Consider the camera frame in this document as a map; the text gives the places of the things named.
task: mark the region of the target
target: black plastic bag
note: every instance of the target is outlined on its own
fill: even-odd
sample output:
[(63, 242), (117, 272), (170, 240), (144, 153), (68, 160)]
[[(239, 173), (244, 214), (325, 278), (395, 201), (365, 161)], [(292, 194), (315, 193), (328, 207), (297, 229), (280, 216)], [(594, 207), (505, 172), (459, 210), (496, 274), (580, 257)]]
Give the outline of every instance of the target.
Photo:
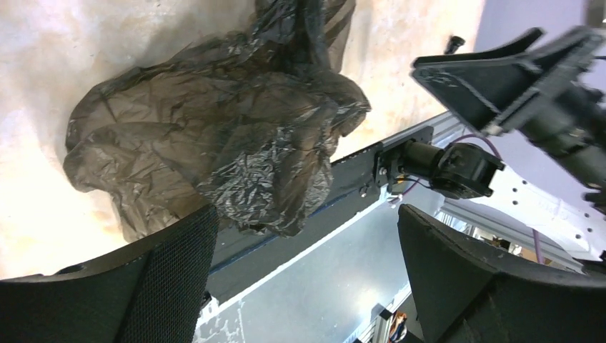
[(240, 230), (295, 235), (328, 195), (338, 139), (370, 110), (336, 72), (353, 8), (258, 0), (248, 34), (95, 86), (69, 120), (70, 182), (112, 195), (129, 242), (209, 202)]

